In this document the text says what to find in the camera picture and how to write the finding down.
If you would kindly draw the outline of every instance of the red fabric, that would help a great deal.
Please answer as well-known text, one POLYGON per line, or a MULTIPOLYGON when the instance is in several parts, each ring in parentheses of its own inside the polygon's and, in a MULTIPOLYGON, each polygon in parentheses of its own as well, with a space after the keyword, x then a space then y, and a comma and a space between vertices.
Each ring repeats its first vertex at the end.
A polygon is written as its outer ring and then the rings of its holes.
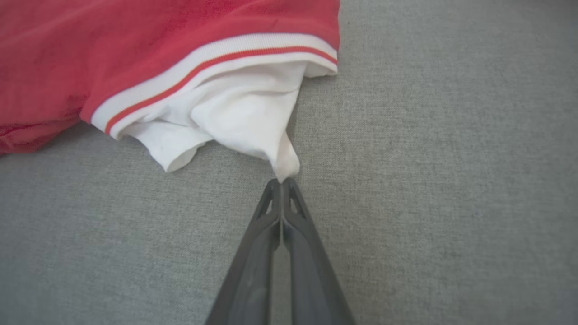
POLYGON ((38 149, 207 43, 259 32, 339 47, 339 0, 0 2, 0 154, 38 149))

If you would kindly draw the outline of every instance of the gray carpet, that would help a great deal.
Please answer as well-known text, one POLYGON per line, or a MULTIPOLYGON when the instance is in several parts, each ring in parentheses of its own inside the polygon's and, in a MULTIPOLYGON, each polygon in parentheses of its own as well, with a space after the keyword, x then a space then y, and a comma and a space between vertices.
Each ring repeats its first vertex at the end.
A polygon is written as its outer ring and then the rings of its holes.
MULTIPOLYGON (((578 323, 578 3, 343 0, 297 177, 359 324, 578 323)), ((88 125, 0 158, 1 324, 201 324, 265 183, 88 125)), ((290 324, 288 254, 273 324, 290 324)))

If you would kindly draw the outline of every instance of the red stripe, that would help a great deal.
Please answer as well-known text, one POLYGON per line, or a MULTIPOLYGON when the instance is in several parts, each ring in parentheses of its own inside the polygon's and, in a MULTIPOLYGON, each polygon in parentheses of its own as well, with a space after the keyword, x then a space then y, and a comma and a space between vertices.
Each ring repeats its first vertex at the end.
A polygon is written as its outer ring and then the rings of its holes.
POLYGON ((110 134, 110 129, 112 129, 112 127, 118 121, 122 120, 123 118, 125 118, 129 114, 134 113, 143 107, 149 106, 155 102, 160 101, 163 98, 166 98, 166 97, 174 94, 177 90, 181 89, 185 84, 187 84, 189 81, 191 81, 192 78, 194 78, 196 75, 198 75, 201 71, 203 71, 206 68, 212 67, 212 66, 219 64, 219 63, 223 63, 226 61, 231 61, 231 60, 243 58, 243 57, 263 56, 266 54, 281 54, 281 53, 293 53, 293 52, 313 53, 313 54, 316 54, 320 57, 328 59, 329 61, 333 62, 334 64, 337 64, 337 60, 335 58, 331 57, 329 54, 327 54, 323 51, 317 50, 315 48, 306 47, 306 46, 275 47, 275 48, 271 48, 271 49, 247 50, 247 51, 241 51, 241 52, 226 54, 224 56, 220 56, 220 57, 217 57, 217 58, 214 58, 212 60, 205 61, 205 62, 199 64, 195 69, 193 69, 191 72, 189 72, 188 75, 185 78, 183 78, 183 80, 179 81, 176 85, 172 86, 171 88, 163 91, 162 93, 160 93, 156 96, 153 96, 153 97, 151 97, 145 101, 142 101, 140 103, 134 104, 134 105, 122 110, 118 114, 114 115, 112 117, 112 119, 110 119, 109 122, 106 124, 105 133, 110 134))

